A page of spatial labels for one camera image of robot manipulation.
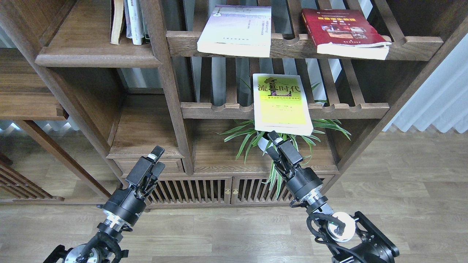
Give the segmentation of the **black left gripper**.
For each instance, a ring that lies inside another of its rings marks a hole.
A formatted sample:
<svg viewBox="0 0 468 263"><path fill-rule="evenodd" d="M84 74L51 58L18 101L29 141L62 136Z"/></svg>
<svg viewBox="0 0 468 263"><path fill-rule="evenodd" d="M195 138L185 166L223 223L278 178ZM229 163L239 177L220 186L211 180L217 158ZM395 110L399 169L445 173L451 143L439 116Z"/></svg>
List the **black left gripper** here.
<svg viewBox="0 0 468 263"><path fill-rule="evenodd" d="M98 204L97 207L134 226L147 206L146 198L154 190L165 168L165 164L158 161L164 152L164 148L156 146L147 157L140 157L125 179L129 187L115 190L105 204Z"/></svg>

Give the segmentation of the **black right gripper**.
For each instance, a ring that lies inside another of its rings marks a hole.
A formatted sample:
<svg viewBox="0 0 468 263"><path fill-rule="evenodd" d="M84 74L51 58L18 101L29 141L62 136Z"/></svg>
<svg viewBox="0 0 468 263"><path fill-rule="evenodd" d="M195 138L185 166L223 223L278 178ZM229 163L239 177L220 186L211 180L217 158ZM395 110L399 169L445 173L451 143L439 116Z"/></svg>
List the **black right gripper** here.
<svg viewBox="0 0 468 263"><path fill-rule="evenodd" d="M323 198L320 192L323 183L316 173L309 167L302 168L300 162L303 157L291 141L285 141L273 130L269 132L273 146L266 148L272 158L276 171L286 182L286 188L300 202L317 202Z"/></svg>

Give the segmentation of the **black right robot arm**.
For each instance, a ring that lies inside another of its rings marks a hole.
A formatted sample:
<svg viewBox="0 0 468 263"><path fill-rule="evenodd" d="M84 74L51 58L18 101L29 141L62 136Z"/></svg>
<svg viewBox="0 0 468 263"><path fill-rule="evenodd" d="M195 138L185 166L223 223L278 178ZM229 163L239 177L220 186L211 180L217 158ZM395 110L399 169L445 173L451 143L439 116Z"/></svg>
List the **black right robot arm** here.
<svg viewBox="0 0 468 263"><path fill-rule="evenodd" d="M302 168L303 160L291 141L285 141L272 131L268 133L273 146L266 148L276 171L286 182L295 202L306 208L306 225L315 241L326 245L333 263L393 263L399 250L360 211L354 216L334 212L321 193L322 181L311 168Z"/></svg>

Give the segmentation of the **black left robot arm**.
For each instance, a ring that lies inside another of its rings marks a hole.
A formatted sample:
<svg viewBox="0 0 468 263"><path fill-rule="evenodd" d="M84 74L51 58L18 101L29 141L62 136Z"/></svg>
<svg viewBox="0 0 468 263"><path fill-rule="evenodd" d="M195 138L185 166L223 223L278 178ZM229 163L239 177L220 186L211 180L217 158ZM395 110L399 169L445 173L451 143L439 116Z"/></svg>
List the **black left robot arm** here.
<svg viewBox="0 0 468 263"><path fill-rule="evenodd" d="M123 238L122 232L131 232L145 210L147 198L165 168L159 162L164 151L156 146L147 157L140 157L126 178L129 186L115 190L105 204L98 205L107 217L98 225L98 232L88 243L68 250L63 245L58 245L45 262L55 263L62 259L64 263L108 263L110 256L115 255L113 262L118 263L126 258L128 251L119 246Z"/></svg>

